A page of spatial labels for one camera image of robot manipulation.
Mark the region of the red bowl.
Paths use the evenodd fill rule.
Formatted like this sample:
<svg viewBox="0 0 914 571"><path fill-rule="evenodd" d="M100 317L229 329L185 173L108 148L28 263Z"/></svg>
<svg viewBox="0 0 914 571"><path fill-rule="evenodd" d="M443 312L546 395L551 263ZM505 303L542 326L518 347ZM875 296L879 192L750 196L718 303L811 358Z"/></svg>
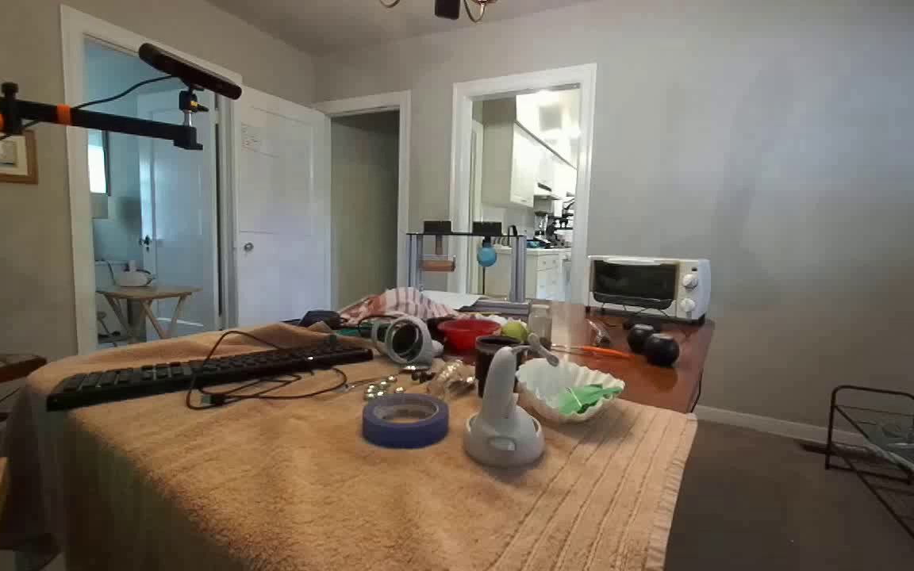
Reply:
<svg viewBox="0 0 914 571"><path fill-rule="evenodd" d="M470 355L478 337L494 337L497 323L481 317L458 317L437 326L437 337L449 355Z"/></svg>

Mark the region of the striped pink cloth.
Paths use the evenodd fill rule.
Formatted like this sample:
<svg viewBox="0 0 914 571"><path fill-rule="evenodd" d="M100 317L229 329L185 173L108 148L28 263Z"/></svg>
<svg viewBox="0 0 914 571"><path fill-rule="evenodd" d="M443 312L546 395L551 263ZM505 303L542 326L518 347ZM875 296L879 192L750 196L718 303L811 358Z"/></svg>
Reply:
<svg viewBox="0 0 914 571"><path fill-rule="evenodd" d="M339 312L339 317L349 323L361 323L371 317L396 317L396 314L431 319L431 317L449 317L449 309L433 300L423 290L401 286L401 290L371 291Z"/></svg>

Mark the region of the black mug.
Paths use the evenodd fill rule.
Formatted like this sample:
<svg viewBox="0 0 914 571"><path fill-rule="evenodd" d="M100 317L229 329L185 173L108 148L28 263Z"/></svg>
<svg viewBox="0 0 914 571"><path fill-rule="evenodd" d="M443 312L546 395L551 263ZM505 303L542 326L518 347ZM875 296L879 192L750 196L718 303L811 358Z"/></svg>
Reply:
<svg viewBox="0 0 914 571"><path fill-rule="evenodd" d="M513 371L522 361L525 347L509 337L475 340L475 394L486 395L487 383L497 376L509 394L518 390Z"/></svg>

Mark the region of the yellow-green tennis ball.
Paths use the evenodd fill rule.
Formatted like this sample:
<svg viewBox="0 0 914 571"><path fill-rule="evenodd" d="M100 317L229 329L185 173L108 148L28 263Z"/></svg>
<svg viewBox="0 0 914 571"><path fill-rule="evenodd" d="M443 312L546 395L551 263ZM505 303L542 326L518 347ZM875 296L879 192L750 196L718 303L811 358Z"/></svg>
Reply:
<svg viewBox="0 0 914 571"><path fill-rule="evenodd" d="M501 340L512 340L512 341L525 341L529 337L529 326L525 319L505 319L501 329L497 329Z"/></svg>

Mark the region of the white VR controller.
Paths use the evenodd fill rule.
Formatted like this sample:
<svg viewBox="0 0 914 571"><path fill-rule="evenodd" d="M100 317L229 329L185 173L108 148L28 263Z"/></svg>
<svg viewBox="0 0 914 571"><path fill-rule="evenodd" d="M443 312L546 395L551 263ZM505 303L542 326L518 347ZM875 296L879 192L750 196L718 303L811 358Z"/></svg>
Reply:
<svg viewBox="0 0 914 571"><path fill-rule="evenodd" d="M427 366L442 355L442 341L431 337L423 317L379 319L371 340L396 366Z"/></svg>

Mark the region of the blue masking tape roll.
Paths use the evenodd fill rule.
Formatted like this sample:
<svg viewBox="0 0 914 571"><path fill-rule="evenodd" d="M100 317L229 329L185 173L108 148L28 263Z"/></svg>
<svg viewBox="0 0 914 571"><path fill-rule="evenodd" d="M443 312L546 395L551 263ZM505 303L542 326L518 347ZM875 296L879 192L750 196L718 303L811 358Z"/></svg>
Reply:
<svg viewBox="0 0 914 571"><path fill-rule="evenodd" d="M447 402L424 394L390 394L361 408L361 439L376 447L427 447L447 435Z"/></svg>

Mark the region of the white toaster oven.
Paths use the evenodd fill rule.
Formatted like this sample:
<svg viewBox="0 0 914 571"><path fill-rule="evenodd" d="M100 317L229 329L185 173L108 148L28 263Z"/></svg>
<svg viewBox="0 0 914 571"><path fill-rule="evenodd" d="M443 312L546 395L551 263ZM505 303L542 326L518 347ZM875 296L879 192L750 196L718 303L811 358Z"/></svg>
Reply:
<svg viewBox="0 0 914 571"><path fill-rule="evenodd" d="M698 323L711 309L711 263L705 257L590 255L583 300L605 312Z"/></svg>

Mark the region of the black round speaker left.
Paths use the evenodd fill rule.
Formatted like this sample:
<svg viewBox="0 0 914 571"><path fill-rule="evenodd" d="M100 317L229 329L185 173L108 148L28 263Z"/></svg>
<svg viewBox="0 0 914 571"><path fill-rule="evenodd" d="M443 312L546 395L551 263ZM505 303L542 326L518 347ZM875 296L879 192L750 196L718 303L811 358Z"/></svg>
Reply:
<svg viewBox="0 0 914 571"><path fill-rule="evenodd" d="M649 323L627 323L626 333L627 333L627 349L632 349L632 353L644 353L648 337L658 333L658 326L649 326Z"/></svg>

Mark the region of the black round speaker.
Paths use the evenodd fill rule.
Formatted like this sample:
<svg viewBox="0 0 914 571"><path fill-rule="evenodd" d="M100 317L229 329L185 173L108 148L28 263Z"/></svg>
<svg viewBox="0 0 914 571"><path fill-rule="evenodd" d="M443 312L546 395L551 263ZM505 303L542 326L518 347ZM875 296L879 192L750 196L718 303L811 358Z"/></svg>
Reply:
<svg viewBox="0 0 914 571"><path fill-rule="evenodd" d="M644 340L644 358L658 367L674 367L678 358L678 341L669 333L649 333Z"/></svg>
<svg viewBox="0 0 914 571"><path fill-rule="evenodd" d="M627 333L627 349L632 349L632 353L644 353L648 337L658 333L658 326L649 326L649 323L627 323L626 333Z"/></svg>

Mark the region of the black computer keyboard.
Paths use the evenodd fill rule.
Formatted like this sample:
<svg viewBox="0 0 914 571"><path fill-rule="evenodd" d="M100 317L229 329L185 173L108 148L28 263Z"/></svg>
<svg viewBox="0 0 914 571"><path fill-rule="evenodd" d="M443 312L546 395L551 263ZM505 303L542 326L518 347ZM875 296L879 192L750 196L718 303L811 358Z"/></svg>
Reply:
<svg viewBox="0 0 914 571"><path fill-rule="evenodd" d="M173 394L187 388L233 383L272 373L299 373L330 366L367 361L371 349L352 340L319 340L302 349L270 349L247 355L217 355L195 361L162 361L139 367L86 371L61 382L47 394L47 408L78 408L115 400L135 400L154 394Z"/></svg>

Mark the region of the black round speaker right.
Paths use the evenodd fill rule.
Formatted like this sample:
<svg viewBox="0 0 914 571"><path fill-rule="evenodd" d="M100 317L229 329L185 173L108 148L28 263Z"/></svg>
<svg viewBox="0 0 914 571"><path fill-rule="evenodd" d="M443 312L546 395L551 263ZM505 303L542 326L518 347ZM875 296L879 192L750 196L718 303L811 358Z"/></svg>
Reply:
<svg viewBox="0 0 914 571"><path fill-rule="evenodd" d="M674 367L678 358L678 341L669 333L649 333L644 340L644 358L658 367Z"/></svg>

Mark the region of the white open door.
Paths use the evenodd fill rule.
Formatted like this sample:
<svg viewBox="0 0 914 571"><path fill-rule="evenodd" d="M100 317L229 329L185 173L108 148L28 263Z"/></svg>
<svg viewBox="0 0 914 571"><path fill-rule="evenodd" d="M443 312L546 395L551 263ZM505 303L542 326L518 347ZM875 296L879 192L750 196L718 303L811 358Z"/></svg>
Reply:
<svg viewBox="0 0 914 571"><path fill-rule="evenodd" d="M330 124L260 90L233 101L230 263L237 323L330 303Z"/></svg>

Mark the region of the beige towel table cover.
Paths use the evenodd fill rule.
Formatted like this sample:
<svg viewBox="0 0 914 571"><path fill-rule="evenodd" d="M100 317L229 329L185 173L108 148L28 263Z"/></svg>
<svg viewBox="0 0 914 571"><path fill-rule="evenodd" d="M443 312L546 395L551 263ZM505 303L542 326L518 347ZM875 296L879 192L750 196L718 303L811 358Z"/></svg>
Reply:
<svg viewBox="0 0 914 571"><path fill-rule="evenodd" d="M486 469L447 435L390 449L358 435L376 361L311 373L288 400L208 413L176 394L49 413L77 371L299 341L299 326L180 337L38 367L16 400L0 543L68 571L660 571L698 421L608 402L551 424L525 469Z"/></svg>

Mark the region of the small wooden folding table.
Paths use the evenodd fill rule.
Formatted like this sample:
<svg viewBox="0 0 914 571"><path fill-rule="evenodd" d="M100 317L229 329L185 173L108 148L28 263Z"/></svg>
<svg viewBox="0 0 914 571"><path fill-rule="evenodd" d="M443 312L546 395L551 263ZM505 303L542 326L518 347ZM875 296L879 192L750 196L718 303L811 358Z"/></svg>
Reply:
<svg viewBox="0 0 914 571"><path fill-rule="evenodd" d="M100 290L105 303L118 317L122 340L144 340L154 333L158 340L170 340L191 299L187 286L112 286Z"/></svg>

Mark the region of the aluminium frame stand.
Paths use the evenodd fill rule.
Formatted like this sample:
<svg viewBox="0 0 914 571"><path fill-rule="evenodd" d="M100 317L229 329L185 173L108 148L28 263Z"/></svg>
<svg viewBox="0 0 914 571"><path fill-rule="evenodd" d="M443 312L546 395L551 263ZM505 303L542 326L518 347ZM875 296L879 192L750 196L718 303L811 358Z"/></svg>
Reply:
<svg viewBox="0 0 914 571"><path fill-rule="evenodd" d="M424 274L449 274L459 291L486 290L487 269L509 261L509 299L525 300L525 238L501 221L454 228L427 219L405 234L405 283L423 286Z"/></svg>

